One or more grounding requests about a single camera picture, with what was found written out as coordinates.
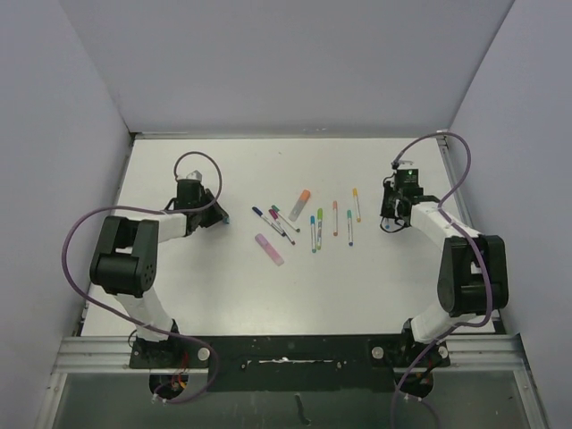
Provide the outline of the yellow cap pen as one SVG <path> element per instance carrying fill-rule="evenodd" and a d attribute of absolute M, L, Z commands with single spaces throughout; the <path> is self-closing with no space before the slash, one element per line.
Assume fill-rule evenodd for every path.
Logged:
<path fill-rule="evenodd" d="M 361 213 L 360 213 L 360 204 L 358 199 L 358 189 L 353 188 L 352 190 L 352 197 L 354 202 L 354 211 L 355 211 L 355 218 L 358 223 L 361 223 Z"/>

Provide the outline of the teal cap pen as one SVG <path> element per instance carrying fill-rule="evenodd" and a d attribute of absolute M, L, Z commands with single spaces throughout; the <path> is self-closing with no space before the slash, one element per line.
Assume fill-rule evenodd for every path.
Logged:
<path fill-rule="evenodd" d="M 350 209 L 347 210 L 346 216 L 347 216 L 348 244 L 350 247 L 353 247 L 354 245 L 353 215 Z"/>

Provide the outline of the orange cap pen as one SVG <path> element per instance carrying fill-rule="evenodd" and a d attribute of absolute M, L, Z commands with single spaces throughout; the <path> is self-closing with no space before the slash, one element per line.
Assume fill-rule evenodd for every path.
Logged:
<path fill-rule="evenodd" d="M 337 200 L 332 202 L 332 235 L 333 237 L 339 235 L 339 208 Z"/>

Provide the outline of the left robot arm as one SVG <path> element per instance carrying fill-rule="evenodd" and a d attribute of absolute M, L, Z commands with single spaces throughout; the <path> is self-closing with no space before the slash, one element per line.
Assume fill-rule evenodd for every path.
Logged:
<path fill-rule="evenodd" d="M 163 367 L 177 364 L 184 351 L 182 340 L 172 336 L 178 325 L 154 289 L 159 244 L 229 220 L 215 195 L 202 184 L 199 172 L 176 183 L 176 196 L 166 206 L 172 214 L 141 220 L 106 217 L 89 269 L 91 282 L 113 296 L 129 318 L 141 322 L 134 341 L 139 355 Z"/>

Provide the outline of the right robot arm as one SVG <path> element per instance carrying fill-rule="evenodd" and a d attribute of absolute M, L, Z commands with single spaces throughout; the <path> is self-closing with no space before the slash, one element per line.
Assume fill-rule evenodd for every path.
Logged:
<path fill-rule="evenodd" d="M 400 359 L 419 365 L 430 354 L 432 341 L 460 326 L 487 324 L 492 312 L 509 303 L 504 240 L 483 234 L 443 209 L 441 201 L 426 195 L 418 170 L 395 169 L 383 180 L 381 227 L 422 232 L 440 251 L 436 301 L 406 322 L 409 334 L 398 343 Z"/>

